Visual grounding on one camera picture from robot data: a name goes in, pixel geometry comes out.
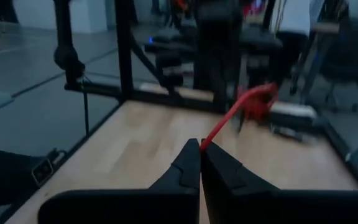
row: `wooden platform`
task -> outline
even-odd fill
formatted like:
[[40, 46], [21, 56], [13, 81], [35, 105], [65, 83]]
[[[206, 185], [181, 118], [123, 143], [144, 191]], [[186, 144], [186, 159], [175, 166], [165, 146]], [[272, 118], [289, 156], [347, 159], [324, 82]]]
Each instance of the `wooden platform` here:
[[[189, 138], [204, 138], [219, 119], [199, 111], [128, 101], [7, 223], [36, 224], [40, 205], [66, 190], [147, 188]], [[227, 124], [214, 141], [281, 189], [358, 189], [325, 139], [304, 145], [247, 123], [240, 135]], [[208, 223], [204, 200], [200, 212], [200, 223]]]

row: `black metal frame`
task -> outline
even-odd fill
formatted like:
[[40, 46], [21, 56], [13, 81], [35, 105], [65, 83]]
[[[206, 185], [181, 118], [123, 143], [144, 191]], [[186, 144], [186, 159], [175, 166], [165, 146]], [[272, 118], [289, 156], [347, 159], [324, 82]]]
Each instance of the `black metal frame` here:
[[[68, 3], [70, 0], [55, 0], [57, 27], [58, 27], [58, 40], [59, 45], [71, 45], [71, 29], [70, 29], [70, 9]], [[99, 83], [91, 83], [86, 80], [77, 81], [72, 79], [78, 74], [72, 74], [72, 70], [68, 66], [66, 69], [67, 84], [66, 90], [78, 91], [84, 94], [84, 106], [85, 106], [85, 126], [86, 135], [83, 137], [72, 149], [68, 151], [59, 164], [57, 164], [55, 170], [59, 168], [79, 150], [79, 148], [102, 126], [102, 124], [109, 119], [127, 100], [143, 101], [147, 103], [155, 103], [165, 106], [174, 106], [179, 108], [187, 108], [192, 110], [207, 111], [210, 113], [223, 114], [224, 108], [219, 108], [210, 101], [195, 100], [192, 98], [185, 98], [180, 96], [173, 90], [172, 86], [167, 85], [163, 81], [162, 74], [158, 74], [155, 67], [150, 61], [144, 60], [145, 55], [143, 52], [139, 52], [138, 47], [133, 46], [134, 38], [131, 34], [130, 23], [128, 20], [127, 4], [125, 0], [115, 0], [116, 5], [116, 22], [117, 22], [117, 42], [118, 42], [118, 54], [119, 54], [119, 66], [120, 66], [120, 78], [121, 87], [111, 86]], [[136, 90], [134, 88], [134, 81], [132, 77], [132, 62], [131, 62], [131, 50], [141, 59], [146, 67], [156, 75], [156, 79], [160, 84], [169, 90], [169, 95], [152, 93], [148, 91]], [[88, 121], [88, 99], [87, 94], [97, 94], [104, 96], [115, 97], [119, 104], [110, 111], [95, 127], [89, 128]], [[350, 150], [344, 140], [338, 135], [334, 128], [327, 122], [322, 122], [319, 125], [311, 124], [310, 122], [301, 122], [299, 118], [284, 114], [272, 113], [269, 117], [269, 122], [272, 124], [279, 124], [283, 126], [289, 126], [304, 131], [310, 131], [325, 136], [333, 149], [337, 152], [338, 156], [344, 161], [345, 166], [353, 174], [358, 181], [358, 163], [357, 161], [347, 161]], [[0, 216], [0, 223], [6, 222], [35, 192], [31, 192], [23, 196], [17, 203], [13, 204], [7, 211]]]

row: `chair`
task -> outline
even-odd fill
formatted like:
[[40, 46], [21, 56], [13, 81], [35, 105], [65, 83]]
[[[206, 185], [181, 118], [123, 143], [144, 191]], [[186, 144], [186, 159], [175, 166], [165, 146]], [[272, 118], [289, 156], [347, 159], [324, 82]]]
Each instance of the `chair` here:
[[[341, 24], [339, 34], [333, 39], [327, 54], [323, 56], [320, 74], [331, 84], [325, 97], [325, 103], [333, 101], [333, 111], [339, 111], [334, 89], [337, 84], [355, 83], [358, 86], [358, 22]], [[352, 105], [352, 111], [358, 112], [358, 103]]]

